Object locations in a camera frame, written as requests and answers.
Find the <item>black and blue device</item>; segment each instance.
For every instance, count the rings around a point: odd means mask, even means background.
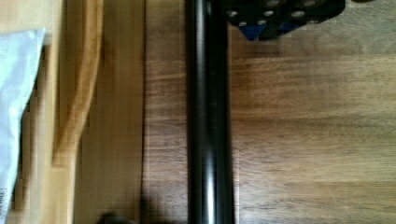
[[[345,0],[232,0],[227,20],[247,40],[272,40],[308,23],[322,23],[340,15]]]

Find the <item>blue object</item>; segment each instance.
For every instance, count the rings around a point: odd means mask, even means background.
[[[249,40],[253,41],[259,37],[259,35],[265,30],[266,25],[249,25],[240,26],[239,30],[244,34],[244,36]]]

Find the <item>light wooden panel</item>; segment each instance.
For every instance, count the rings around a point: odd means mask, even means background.
[[[149,0],[144,213],[187,223],[183,1]],[[239,223],[396,222],[395,1],[265,43],[231,35]]]
[[[96,223],[109,211],[139,223],[143,3],[142,0],[105,1],[102,58],[78,154],[76,224]]]
[[[0,2],[0,33],[47,28],[52,35],[60,1],[4,0]]]

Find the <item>white paper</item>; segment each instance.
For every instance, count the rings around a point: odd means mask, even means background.
[[[20,153],[21,116],[35,84],[44,29],[0,35],[0,224],[6,222]]]

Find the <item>black metal pole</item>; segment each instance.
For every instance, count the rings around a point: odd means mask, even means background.
[[[233,166],[223,0],[187,0],[189,223],[232,224]]]

